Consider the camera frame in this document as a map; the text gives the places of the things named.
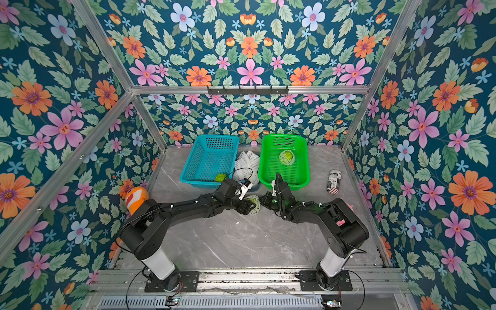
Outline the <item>white foam net sleeve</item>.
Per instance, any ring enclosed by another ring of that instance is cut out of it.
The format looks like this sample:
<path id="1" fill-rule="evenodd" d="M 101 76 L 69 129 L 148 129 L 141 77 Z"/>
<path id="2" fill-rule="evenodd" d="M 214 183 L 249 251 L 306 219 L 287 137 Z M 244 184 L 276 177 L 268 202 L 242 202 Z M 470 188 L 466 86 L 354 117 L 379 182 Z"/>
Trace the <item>white foam net sleeve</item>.
<path id="1" fill-rule="evenodd" d="M 295 162 L 295 154 L 291 150 L 284 150 L 279 154 L 279 160 L 282 165 L 290 166 Z"/>
<path id="2" fill-rule="evenodd" d="M 261 209 L 261 203 L 259 197 L 257 195 L 250 195 L 246 198 L 246 200 L 250 201 L 253 204 L 253 207 L 250 209 L 248 215 L 249 216 L 257 215 Z"/>

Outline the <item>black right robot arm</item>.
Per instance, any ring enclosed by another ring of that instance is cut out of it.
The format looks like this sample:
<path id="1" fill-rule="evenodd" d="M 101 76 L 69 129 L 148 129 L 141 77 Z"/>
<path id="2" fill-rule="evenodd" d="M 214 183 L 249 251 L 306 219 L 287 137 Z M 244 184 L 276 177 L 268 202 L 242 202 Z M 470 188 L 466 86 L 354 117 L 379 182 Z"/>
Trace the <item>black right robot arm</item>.
<path id="1" fill-rule="evenodd" d="M 352 255 L 366 253 L 362 245 L 369 238 L 367 227 L 341 198 L 326 204 L 298 201 L 280 173 L 276 173 L 272 188 L 272 192 L 261 197 L 261 205 L 287 222 L 319 226 L 328 245 L 315 277 L 302 280 L 316 282 L 324 291 L 334 288 Z"/>

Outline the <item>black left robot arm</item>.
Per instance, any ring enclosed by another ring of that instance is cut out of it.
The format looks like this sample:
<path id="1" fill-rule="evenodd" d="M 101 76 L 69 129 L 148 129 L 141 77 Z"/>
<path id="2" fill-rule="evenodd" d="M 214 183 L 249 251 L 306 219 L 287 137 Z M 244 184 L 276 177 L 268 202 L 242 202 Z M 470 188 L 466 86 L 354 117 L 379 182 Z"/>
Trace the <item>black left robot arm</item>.
<path id="1" fill-rule="evenodd" d="M 150 198 L 143 187 L 135 187 L 125 195 L 130 218 L 120 229 L 119 237 L 136 259 L 150 270 L 152 277 L 160 281 L 169 280 L 177 267 L 168 257 L 164 245 L 168 230 L 191 220 L 214 217 L 225 210 L 249 214 L 256 207 L 255 203 L 245 199 L 251 188 L 247 178 L 240 182 L 226 178 L 210 194 L 167 204 Z"/>

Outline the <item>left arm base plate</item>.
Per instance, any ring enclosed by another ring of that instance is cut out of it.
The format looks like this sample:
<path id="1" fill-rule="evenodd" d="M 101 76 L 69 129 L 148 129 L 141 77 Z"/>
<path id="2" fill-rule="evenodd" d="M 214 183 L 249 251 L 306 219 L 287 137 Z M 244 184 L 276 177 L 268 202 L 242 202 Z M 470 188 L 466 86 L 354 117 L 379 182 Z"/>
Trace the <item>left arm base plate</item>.
<path id="1" fill-rule="evenodd" d="M 197 271 L 174 270 L 167 278 L 160 280 L 155 274 L 146 276 L 146 293 L 193 293 L 196 292 L 200 273 Z"/>

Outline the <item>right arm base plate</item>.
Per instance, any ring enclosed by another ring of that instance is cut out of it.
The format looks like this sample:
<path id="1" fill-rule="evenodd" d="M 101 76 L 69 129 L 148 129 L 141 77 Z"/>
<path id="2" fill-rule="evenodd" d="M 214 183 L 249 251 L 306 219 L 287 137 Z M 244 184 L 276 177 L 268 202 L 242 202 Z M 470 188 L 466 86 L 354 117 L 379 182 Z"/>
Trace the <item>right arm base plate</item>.
<path id="1" fill-rule="evenodd" d="M 295 278 L 300 282 L 302 291 L 344 291 L 353 290 L 350 274 L 342 270 L 334 277 L 329 277 L 322 270 L 299 271 Z"/>

